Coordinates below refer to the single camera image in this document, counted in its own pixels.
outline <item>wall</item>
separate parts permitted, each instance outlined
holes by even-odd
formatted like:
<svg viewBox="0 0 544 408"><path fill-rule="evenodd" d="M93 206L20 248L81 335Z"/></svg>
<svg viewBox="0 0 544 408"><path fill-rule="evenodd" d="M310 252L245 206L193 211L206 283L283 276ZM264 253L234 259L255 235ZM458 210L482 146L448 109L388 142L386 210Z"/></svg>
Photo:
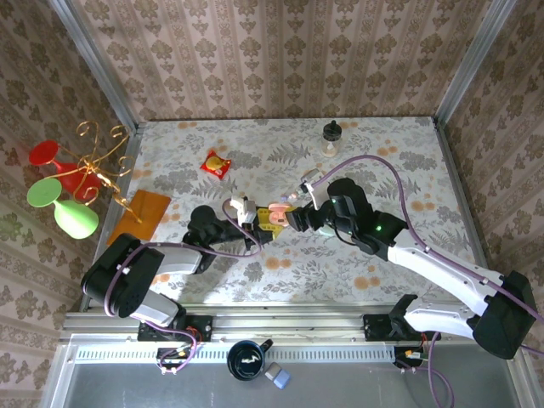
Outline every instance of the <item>wall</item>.
<svg viewBox="0 0 544 408"><path fill-rule="evenodd" d="M518 0L448 132L490 266L527 275L544 312L543 1ZM544 349L542 325L528 342Z"/></svg>
<svg viewBox="0 0 544 408"><path fill-rule="evenodd" d="M488 0L76 0L134 115L431 116Z"/></svg>
<svg viewBox="0 0 544 408"><path fill-rule="evenodd" d="M0 2L0 407L37 406L65 312L92 262L99 232L74 241L52 207L26 202L52 170L29 165L30 148L55 139L90 153L90 141L75 135L85 119L107 130L117 124L56 14L47 2ZM93 204L102 219L107 201Z"/></svg>

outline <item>green wine glass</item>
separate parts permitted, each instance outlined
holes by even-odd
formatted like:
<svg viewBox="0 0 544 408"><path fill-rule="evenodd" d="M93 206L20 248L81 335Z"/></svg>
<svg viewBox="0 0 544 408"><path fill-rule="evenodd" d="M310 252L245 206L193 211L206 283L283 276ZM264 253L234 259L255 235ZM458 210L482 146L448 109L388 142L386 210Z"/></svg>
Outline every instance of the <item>green wine glass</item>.
<svg viewBox="0 0 544 408"><path fill-rule="evenodd" d="M73 200L58 201L62 184L56 178L43 178L32 185L26 200L33 207L54 204L54 219L66 234L76 240L90 236L99 226L99 216L84 204Z"/></svg>

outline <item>mug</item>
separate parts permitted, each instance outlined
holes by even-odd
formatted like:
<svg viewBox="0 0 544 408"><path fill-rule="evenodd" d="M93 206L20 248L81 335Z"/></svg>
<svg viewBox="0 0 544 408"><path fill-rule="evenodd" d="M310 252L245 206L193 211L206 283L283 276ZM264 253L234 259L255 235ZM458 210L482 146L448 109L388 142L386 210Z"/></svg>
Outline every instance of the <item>mug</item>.
<svg viewBox="0 0 544 408"><path fill-rule="evenodd" d="M264 353L273 343L270 339L260 346L250 340L236 343L227 356L230 374L240 381L249 381L257 377L264 368Z"/></svg>

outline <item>gray floor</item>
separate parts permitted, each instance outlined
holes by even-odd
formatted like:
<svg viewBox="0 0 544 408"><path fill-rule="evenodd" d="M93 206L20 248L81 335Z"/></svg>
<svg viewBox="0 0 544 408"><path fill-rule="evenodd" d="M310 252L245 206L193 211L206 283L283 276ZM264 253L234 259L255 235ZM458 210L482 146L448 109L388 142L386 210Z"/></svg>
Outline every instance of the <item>gray floor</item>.
<svg viewBox="0 0 544 408"><path fill-rule="evenodd" d="M362 364L283 367L292 380L280 390L264 376L238 382L226 365L189 365L177 376L163 376L154 365L78 365L66 407L434 407L425 372L401 375ZM438 348L436 368L450 380L457 408L518 406L506 362L481 349ZM437 389L444 404L445 388L438 380Z"/></svg>

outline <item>floral tablecloth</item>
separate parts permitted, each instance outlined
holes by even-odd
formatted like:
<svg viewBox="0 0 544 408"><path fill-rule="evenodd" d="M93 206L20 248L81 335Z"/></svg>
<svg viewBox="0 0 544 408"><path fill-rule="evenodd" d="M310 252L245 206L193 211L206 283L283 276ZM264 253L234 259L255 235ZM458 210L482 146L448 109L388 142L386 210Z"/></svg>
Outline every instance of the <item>floral tablecloth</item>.
<svg viewBox="0 0 544 408"><path fill-rule="evenodd" d="M143 189L172 197L154 240L181 241L191 211L201 204L213 207L220 218L221 204L233 194L268 206L312 168L327 172L352 156L374 154L399 170L421 236L473 261L431 119L337 121L343 127L343 146L333 158L320 153L326 119L148 123L128 196ZM211 148L232 160L222 181L200 169ZM383 165L359 161L337 176L361 185L374 208L401 217L394 178ZM241 253L242 244L218 249ZM449 297L419 275L369 257L336 237L292 229L283 230L255 258L217 258L202 275L159 276L153 289L185 303L395 302L406 293Z"/></svg>

